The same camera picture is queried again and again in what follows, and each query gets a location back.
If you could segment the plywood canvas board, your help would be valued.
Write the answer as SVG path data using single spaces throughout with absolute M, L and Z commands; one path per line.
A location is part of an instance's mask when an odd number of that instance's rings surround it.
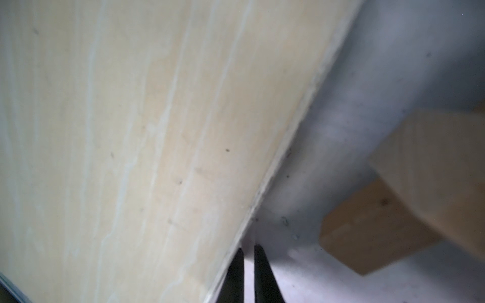
M 1 280 L 210 302 L 361 1 L 2 1 Z

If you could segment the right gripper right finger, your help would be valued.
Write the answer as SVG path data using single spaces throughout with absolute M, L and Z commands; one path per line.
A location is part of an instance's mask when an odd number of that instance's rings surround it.
M 285 303 L 263 247 L 254 247 L 254 289 L 256 303 Z

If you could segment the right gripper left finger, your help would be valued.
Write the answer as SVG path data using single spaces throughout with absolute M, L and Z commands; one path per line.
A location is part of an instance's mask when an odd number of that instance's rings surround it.
M 228 267 L 216 303 L 244 303 L 245 264 L 244 252 L 239 248 Z

